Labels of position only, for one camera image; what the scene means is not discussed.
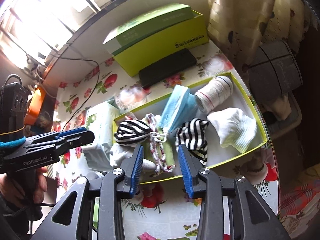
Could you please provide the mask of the person's left hand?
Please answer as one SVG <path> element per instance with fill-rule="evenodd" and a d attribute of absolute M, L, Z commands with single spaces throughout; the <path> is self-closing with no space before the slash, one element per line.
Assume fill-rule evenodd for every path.
<path fill-rule="evenodd" d="M 47 192 L 47 181 L 44 176 L 47 173 L 47 167 L 38 168 L 31 177 L 34 181 L 27 182 L 27 179 L 12 178 L 7 174 L 1 174 L 1 196 L 16 207 L 23 207 L 25 195 L 33 193 L 33 202 L 40 204 L 44 200 L 44 194 Z"/>

